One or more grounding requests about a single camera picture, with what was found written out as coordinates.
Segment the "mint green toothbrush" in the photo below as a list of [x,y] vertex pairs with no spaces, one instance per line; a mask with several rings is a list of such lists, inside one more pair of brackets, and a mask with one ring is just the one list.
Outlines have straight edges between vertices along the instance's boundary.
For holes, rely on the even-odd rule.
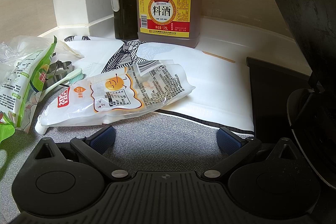
[[[58,81],[54,82],[51,86],[43,90],[39,98],[39,101],[42,101],[45,98],[45,96],[57,86],[65,84],[65,83],[74,84],[76,81],[81,80],[83,78],[84,78],[84,75],[83,75],[83,71],[81,68],[75,69],[72,72],[67,73],[67,75],[64,76],[62,79],[59,79]],[[39,135],[45,135],[47,132],[47,129],[48,129],[47,126],[43,126],[41,124],[41,115],[39,115],[37,118],[37,122],[35,124],[35,131]]]

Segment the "white orange snack bag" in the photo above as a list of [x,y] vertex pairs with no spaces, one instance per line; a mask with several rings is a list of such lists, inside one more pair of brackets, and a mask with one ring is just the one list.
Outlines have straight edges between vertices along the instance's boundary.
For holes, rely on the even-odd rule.
[[158,110],[193,90],[181,65],[172,60],[146,61],[72,84],[38,121],[43,127],[110,124]]

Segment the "green white snack bag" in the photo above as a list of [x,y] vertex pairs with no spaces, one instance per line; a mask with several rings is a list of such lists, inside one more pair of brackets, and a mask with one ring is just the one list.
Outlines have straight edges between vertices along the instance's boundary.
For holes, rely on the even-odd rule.
[[57,42],[25,57],[1,84],[1,141],[29,132]]

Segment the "clear plastic bag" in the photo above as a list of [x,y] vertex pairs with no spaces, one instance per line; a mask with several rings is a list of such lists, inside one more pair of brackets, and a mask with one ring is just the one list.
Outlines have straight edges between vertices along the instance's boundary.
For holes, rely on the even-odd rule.
[[84,56],[76,50],[73,50],[62,40],[58,40],[55,36],[53,38],[43,38],[36,36],[16,36],[9,42],[1,43],[1,65],[7,65],[14,67],[27,57],[28,55],[37,51],[43,51],[52,45],[54,41],[57,41],[55,52],[64,53],[67,55],[73,55],[78,59],[82,59]]

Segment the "white geometric print cloth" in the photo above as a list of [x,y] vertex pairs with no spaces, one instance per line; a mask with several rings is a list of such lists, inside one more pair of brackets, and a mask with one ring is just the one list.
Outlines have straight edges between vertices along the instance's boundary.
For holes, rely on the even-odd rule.
[[165,106],[166,111],[240,130],[254,130],[249,69],[246,65],[172,44],[130,43],[81,36],[69,36],[64,41],[73,50],[80,52],[83,58],[59,58],[73,61],[76,67],[81,67],[89,76],[101,73],[107,63],[115,61],[119,56],[118,50],[130,50],[135,54],[134,61],[173,60],[183,67],[194,90],[181,100]]

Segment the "black stove top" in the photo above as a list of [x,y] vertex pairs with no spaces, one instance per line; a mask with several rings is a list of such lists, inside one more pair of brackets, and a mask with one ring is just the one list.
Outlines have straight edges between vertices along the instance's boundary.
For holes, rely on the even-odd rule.
[[247,57],[254,132],[265,143],[290,138],[312,170],[335,187],[335,93],[291,69]]

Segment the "grey woven table mat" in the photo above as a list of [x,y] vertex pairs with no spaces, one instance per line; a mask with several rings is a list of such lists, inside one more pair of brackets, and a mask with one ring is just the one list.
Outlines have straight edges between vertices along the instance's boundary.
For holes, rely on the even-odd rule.
[[[116,140],[103,156],[130,174],[138,170],[194,170],[202,174],[228,156],[217,145],[217,127],[177,115],[152,112],[112,126]],[[1,223],[8,223],[19,214],[11,186],[41,138],[31,127],[29,132],[17,131],[1,143]]]

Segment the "dark soy sauce dispenser bottle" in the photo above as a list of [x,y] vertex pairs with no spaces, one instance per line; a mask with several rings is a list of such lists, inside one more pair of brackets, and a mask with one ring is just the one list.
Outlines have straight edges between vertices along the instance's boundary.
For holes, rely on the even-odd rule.
[[120,40],[138,39],[137,0],[110,0],[114,15],[114,35]]

